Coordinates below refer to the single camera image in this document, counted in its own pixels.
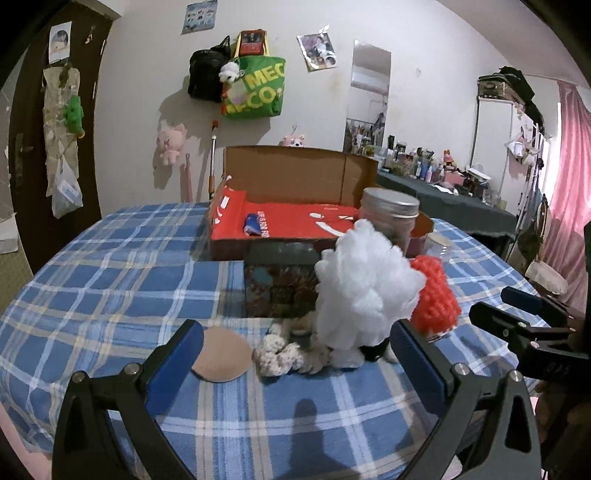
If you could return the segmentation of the red mesh bath sponge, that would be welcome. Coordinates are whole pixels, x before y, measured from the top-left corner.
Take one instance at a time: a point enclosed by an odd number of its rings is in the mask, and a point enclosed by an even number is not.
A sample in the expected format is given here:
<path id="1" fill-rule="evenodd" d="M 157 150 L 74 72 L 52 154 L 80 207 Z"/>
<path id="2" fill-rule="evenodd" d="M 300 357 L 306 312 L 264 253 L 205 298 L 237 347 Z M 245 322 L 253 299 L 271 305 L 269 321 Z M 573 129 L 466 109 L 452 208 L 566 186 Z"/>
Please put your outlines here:
<path id="1" fill-rule="evenodd" d="M 420 255 L 411 261 L 411 266 L 426 277 L 426 285 L 420 292 L 419 303 L 411 317 L 415 329 L 425 337 L 454 329 L 461 308 L 448 284 L 442 260 Z"/>

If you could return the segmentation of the round tan powder puff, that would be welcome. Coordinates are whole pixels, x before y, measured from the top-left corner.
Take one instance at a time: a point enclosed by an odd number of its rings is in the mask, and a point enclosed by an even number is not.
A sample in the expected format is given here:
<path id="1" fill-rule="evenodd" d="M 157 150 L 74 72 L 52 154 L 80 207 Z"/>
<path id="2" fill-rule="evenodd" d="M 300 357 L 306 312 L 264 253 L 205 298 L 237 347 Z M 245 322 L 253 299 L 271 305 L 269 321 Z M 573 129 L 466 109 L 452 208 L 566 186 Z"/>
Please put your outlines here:
<path id="1" fill-rule="evenodd" d="M 252 347 L 245 338 L 221 327 L 204 330 L 204 346 L 191 370 L 201 379 L 225 383 L 245 374 L 252 365 Z"/>

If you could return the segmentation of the black pompom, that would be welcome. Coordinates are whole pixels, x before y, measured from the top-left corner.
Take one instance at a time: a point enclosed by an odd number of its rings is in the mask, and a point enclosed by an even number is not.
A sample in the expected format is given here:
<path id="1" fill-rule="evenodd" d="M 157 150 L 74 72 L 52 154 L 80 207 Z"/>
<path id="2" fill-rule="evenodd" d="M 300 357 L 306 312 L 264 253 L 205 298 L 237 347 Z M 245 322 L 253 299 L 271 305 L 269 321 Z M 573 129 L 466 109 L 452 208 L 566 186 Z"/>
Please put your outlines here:
<path id="1" fill-rule="evenodd" d="M 390 360 L 392 354 L 389 338 L 374 346 L 361 346 L 359 350 L 363 354 L 363 358 L 368 362 L 377 362 L 381 358 Z"/>

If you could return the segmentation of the cream knitted scrunchie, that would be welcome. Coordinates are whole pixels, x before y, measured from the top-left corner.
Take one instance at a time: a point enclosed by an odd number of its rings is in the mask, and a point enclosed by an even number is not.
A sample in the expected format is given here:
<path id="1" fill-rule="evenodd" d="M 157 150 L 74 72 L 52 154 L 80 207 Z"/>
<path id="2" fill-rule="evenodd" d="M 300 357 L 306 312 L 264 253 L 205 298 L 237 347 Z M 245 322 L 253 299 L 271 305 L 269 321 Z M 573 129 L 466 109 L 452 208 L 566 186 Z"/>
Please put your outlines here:
<path id="1" fill-rule="evenodd" d="M 315 375 L 329 366 L 331 349 L 318 341 L 315 313 L 274 321 L 253 352 L 260 376 Z"/>

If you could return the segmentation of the white mesh bath pouf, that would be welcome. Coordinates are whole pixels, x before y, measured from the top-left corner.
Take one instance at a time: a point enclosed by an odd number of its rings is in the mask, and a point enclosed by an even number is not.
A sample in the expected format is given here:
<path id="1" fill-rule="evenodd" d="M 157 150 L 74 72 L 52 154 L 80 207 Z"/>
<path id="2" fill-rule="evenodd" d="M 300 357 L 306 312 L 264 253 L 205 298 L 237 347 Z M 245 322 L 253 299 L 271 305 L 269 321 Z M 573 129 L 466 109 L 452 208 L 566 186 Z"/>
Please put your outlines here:
<path id="1" fill-rule="evenodd" d="M 332 349 L 374 346 L 409 319 L 426 285 L 402 250 L 367 219 L 356 221 L 315 264 L 318 341 Z"/>

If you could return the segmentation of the white towel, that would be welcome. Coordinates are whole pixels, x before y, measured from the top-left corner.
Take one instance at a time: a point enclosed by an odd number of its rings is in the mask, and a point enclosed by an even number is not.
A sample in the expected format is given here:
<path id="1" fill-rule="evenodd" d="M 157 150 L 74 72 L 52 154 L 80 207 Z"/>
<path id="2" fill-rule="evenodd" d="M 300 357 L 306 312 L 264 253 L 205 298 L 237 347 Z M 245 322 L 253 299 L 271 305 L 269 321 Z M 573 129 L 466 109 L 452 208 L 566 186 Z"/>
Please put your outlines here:
<path id="1" fill-rule="evenodd" d="M 346 350 L 332 349 L 329 353 L 331 366 L 338 369 L 356 369 L 366 362 L 365 356 L 359 348 L 353 347 Z"/>

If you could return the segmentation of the pink curtain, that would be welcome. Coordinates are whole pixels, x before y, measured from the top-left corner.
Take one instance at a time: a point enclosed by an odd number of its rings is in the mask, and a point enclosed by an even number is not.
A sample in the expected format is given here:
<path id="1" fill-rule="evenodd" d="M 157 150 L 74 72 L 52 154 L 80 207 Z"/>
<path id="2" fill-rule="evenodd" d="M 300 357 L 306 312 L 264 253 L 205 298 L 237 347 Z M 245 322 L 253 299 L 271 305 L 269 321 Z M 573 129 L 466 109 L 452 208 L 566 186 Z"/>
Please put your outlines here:
<path id="1" fill-rule="evenodd" d="M 575 85 L 559 82 L 558 91 L 560 162 L 543 258 L 568 283 L 562 301 L 583 312 L 588 291 L 584 227 L 590 222 L 590 111 Z"/>

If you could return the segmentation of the small jar gold pins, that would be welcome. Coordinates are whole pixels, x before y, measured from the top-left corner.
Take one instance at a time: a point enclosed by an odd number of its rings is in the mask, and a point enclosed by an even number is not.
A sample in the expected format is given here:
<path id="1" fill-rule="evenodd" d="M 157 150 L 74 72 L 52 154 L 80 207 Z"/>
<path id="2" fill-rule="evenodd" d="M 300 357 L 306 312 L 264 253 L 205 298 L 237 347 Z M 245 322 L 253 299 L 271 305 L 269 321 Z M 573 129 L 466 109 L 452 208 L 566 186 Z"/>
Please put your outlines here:
<path id="1" fill-rule="evenodd" d="M 448 262 L 451 259 L 454 242 L 439 232 L 427 235 L 423 254 Z"/>

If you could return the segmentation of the dark green covered side table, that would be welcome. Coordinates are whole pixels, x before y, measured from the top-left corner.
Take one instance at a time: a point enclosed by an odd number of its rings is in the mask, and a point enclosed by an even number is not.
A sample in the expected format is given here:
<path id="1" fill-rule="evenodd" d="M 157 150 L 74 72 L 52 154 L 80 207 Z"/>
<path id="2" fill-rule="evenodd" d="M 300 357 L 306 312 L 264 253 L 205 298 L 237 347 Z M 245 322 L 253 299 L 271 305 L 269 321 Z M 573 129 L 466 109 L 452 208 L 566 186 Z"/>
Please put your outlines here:
<path id="1" fill-rule="evenodd" d="M 378 184 L 414 196 L 421 210 L 432 218 L 445 220 L 468 234 L 489 237 L 516 237 L 517 218 L 490 207 L 478 198 L 444 193 L 424 181 L 380 171 Z"/>

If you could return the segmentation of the white wardrobe cabinet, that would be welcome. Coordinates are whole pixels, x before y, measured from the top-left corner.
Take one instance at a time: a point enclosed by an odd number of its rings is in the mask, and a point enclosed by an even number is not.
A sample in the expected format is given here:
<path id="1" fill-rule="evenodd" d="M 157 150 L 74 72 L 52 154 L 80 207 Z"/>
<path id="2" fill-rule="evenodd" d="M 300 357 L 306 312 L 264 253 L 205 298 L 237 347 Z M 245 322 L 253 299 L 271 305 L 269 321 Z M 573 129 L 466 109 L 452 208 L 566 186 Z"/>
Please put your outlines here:
<path id="1" fill-rule="evenodd" d="M 509 213 L 525 208 L 536 161 L 546 139 L 520 104 L 480 97 L 470 166 L 489 177 L 488 185 Z"/>

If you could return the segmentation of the large glass jar metal lid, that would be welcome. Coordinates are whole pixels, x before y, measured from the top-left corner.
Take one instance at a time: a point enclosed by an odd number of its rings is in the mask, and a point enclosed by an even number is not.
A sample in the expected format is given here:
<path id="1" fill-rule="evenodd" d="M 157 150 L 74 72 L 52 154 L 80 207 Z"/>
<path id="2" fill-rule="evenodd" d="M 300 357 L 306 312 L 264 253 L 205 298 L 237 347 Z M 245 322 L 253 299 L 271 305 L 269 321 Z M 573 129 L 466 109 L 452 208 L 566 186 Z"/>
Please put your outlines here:
<path id="1" fill-rule="evenodd" d="M 369 220 L 403 255 L 407 254 L 419 213 L 420 201 L 409 194 L 380 187 L 363 189 L 360 219 Z"/>

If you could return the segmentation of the dark beauty cream box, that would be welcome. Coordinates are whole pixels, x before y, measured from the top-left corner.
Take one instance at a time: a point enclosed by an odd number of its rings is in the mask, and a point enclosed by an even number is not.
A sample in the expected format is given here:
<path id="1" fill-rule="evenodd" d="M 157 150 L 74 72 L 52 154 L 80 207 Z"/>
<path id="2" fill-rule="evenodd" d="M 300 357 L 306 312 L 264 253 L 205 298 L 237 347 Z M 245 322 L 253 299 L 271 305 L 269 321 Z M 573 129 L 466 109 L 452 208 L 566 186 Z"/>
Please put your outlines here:
<path id="1" fill-rule="evenodd" d="M 321 259 L 310 242 L 261 241 L 243 258 L 245 313 L 251 318 L 299 318 L 315 309 Z"/>

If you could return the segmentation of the plastic bag on door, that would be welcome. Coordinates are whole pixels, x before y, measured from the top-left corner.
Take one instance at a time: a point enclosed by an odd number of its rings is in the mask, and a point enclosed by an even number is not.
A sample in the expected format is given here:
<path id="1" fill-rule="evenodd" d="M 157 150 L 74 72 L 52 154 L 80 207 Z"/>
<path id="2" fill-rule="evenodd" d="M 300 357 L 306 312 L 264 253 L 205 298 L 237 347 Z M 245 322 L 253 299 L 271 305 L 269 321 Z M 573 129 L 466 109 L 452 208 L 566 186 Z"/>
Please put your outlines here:
<path id="1" fill-rule="evenodd" d="M 64 156 L 58 161 L 51 198 L 52 213 L 56 219 L 83 207 L 80 186 Z"/>

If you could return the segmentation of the suitcase on wardrobe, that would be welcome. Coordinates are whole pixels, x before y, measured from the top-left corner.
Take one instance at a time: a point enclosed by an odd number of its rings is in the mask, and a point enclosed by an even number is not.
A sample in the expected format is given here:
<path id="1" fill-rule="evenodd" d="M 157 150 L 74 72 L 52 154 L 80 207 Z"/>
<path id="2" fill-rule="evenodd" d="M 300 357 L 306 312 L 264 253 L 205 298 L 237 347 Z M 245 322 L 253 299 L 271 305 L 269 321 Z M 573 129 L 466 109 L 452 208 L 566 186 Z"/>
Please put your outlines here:
<path id="1" fill-rule="evenodd" d="M 524 100 L 502 75 L 485 75 L 478 78 L 478 96 L 512 101 L 524 105 Z"/>

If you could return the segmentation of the red paper box liner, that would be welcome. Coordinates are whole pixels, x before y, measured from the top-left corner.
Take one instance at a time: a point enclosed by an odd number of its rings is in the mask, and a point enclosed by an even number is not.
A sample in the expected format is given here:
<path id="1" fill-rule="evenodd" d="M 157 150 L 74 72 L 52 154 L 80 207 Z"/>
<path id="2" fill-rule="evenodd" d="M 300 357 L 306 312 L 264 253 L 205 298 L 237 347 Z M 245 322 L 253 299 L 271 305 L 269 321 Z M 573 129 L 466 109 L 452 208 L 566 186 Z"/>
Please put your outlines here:
<path id="1" fill-rule="evenodd" d="M 266 218 L 270 237 L 245 235 L 245 216 L 260 213 Z M 256 203 L 247 199 L 245 191 L 224 187 L 221 199 L 213 207 L 211 240 L 245 241 L 337 239 L 353 228 L 359 210 L 337 204 L 294 204 L 281 202 Z"/>

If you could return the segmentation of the blue folded cloth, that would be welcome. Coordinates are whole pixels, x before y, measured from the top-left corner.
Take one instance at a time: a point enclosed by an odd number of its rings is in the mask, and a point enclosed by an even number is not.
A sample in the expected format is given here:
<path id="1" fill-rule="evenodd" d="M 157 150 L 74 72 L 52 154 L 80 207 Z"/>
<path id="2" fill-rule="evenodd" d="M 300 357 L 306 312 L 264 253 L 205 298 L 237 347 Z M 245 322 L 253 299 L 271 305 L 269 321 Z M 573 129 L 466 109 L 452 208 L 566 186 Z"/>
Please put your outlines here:
<path id="1" fill-rule="evenodd" d="M 248 236 L 256 236 L 261 238 L 270 237 L 266 218 L 260 213 L 249 213 L 246 215 L 245 221 L 243 222 L 242 231 Z"/>

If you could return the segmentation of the open cardboard box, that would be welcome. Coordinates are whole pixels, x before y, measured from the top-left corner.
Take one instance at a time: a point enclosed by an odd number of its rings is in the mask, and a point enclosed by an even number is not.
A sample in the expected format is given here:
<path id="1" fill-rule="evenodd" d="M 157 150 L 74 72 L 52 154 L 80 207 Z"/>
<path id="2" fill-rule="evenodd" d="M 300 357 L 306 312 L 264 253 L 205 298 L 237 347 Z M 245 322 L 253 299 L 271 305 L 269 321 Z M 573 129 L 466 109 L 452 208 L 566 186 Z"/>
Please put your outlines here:
<path id="1" fill-rule="evenodd" d="M 215 261 L 242 260 L 253 243 L 261 241 L 310 242 L 322 251 L 337 239 L 245 241 L 211 240 L 213 207 L 224 187 L 245 191 L 256 203 L 337 204 L 360 210 L 363 189 L 378 187 L 376 160 L 324 149 L 283 146 L 233 146 L 223 153 L 223 176 L 208 210 L 209 254 Z M 411 239 L 433 229 L 432 220 L 421 211 Z"/>

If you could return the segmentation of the green plush on door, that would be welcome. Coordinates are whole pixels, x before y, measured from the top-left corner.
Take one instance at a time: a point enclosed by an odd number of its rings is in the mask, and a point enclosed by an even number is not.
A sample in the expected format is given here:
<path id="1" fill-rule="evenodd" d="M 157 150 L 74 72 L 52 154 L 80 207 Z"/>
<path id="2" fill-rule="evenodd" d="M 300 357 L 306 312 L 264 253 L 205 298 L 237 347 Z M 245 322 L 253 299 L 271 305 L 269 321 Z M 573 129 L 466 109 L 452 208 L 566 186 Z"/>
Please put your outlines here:
<path id="1" fill-rule="evenodd" d="M 66 130 L 77 138 L 83 138 L 85 136 L 83 128 L 84 112 L 80 97 L 78 95 L 72 96 L 63 107 L 62 113 Z"/>

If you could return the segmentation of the green tote bag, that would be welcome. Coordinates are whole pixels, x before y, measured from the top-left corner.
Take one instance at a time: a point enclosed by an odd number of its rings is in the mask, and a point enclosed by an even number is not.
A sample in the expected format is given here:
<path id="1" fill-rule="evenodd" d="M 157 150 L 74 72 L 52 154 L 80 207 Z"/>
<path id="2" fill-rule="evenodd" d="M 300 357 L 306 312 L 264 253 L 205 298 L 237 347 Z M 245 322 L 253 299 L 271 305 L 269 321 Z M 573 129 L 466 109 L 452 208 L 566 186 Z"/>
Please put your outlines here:
<path id="1" fill-rule="evenodd" d="M 270 55 L 266 30 L 242 30 L 229 61 L 243 75 L 235 83 L 222 83 L 221 114 L 235 120 L 280 116 L 287 61 Z"/>

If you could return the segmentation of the dark wooden door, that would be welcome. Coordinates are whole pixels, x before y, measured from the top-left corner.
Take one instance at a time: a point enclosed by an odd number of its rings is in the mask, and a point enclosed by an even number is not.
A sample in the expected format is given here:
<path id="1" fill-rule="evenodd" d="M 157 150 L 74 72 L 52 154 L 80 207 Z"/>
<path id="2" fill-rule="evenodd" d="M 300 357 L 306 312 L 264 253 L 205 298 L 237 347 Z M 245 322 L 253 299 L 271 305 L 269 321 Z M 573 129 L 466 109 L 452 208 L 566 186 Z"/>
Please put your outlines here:
<path id="1" fill-rule="evenodd" d="M 81 73 L 82 126 L 78 141 L 83 207 L 61 220 L 51 213 L 42 140 L 42 69 L 48 61 L 50 27 L 70 21 L 73 66 Z M 61 3 L 25 53 L 12 101 L 8 133 L 10 193 L 27 262 L 37 273 L 56 253 L 101 219 L 94 163 L 94 109 L 102 49 L 112 21 L 76 1 Z"/>

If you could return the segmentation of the pink plush bunny on wall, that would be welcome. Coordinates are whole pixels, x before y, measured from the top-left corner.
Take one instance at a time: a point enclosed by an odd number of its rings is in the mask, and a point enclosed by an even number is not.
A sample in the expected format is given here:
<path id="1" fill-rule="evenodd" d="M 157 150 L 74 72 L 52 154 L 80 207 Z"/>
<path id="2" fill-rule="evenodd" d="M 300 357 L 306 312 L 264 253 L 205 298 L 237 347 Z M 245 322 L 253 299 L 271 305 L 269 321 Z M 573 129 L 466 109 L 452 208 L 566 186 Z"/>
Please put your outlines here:
<path id="1" fill-rule="evenodd" d="M 163 126 L 157 136 L 157 149 L 163 166 L 173 166 L 180 157 L 185 143 L 183 124 Z"/>

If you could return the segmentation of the wall mirror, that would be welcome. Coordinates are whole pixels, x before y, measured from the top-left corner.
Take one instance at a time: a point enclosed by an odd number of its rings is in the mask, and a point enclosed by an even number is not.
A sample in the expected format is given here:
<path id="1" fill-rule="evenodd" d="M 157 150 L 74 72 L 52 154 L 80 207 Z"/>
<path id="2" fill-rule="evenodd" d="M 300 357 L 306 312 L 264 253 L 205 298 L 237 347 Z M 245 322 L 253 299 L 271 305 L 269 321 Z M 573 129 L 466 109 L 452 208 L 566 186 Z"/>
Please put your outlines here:
<path id="1" fill-rule="evenodd" d="M 375 45 L 356 40 L 349 84 L 345 153 L 372 154 L 383 147 L 390 94 L 392 55 Z"/>

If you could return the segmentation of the pink plush cat on wall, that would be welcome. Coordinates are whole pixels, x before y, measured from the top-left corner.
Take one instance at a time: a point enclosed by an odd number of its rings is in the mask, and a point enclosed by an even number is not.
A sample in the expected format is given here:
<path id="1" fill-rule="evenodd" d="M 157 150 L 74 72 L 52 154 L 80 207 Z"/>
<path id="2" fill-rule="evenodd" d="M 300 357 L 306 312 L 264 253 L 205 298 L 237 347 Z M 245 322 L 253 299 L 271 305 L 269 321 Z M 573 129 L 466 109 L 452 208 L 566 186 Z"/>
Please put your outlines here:
<path id="1" fill-rule="evenodd" d="M 301 148 L 304 147 L 304 140 L 304 135 L 287 135 L 281 139 L 280 146 Z"/>

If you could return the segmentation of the photo collage on wall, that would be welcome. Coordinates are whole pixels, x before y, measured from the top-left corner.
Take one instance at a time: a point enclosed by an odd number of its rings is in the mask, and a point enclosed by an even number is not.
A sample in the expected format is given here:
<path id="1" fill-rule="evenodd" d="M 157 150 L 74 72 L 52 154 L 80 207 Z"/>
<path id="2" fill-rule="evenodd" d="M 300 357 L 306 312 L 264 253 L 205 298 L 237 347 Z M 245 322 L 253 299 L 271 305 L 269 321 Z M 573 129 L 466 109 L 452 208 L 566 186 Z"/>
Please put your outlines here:
<path id="1" fill-rule="evenodd" d="M 301 48 L 308 72 L 332 69 L 337 66 L 338 59 L 328 32 L 299 35 L 297 43 Z"/>

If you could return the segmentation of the black backpack on wall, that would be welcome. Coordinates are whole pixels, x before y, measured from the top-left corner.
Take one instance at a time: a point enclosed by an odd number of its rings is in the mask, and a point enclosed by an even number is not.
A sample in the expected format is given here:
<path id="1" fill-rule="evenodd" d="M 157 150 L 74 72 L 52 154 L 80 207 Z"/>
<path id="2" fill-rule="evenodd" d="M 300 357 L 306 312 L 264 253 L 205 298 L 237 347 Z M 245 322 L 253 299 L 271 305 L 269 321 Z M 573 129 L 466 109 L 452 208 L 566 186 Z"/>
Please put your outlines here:
<path id="1" fill-rule="evenodd" d="M 209 49 L 195 51 L 189 60 L 188 95 L 197 100 L 221 103 L 221 67 L 230 60 L 230 37 Z"/>

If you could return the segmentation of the small white plush keychain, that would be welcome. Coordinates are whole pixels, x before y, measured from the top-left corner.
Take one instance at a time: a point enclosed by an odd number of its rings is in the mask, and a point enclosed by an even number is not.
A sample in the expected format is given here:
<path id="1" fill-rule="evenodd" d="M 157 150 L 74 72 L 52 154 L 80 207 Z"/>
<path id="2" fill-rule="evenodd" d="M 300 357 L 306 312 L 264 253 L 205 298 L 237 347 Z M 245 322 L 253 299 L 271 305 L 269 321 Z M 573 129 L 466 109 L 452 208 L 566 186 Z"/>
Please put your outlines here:
<path id="1" fill-rule="evenodd" d="M 242 69 L 240 69 L 235 61 L 229 61 L 224 64 L 218 73 L 219 81 L 224 84 L 235 83 L 242 75 Z"/>

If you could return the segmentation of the blue poster on wall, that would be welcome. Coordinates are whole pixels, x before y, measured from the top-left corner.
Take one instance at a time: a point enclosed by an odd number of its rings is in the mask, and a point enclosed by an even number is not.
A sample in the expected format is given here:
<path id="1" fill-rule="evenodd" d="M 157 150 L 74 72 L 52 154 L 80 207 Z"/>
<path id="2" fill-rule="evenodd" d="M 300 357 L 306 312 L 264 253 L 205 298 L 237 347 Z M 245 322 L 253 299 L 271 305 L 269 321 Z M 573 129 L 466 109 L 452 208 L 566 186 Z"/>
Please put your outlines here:
<path id="1" fill-rule="evenodd" d="M 214 29 L 218 2 L 199 1 L 186 6 L 181 34 Z"/>

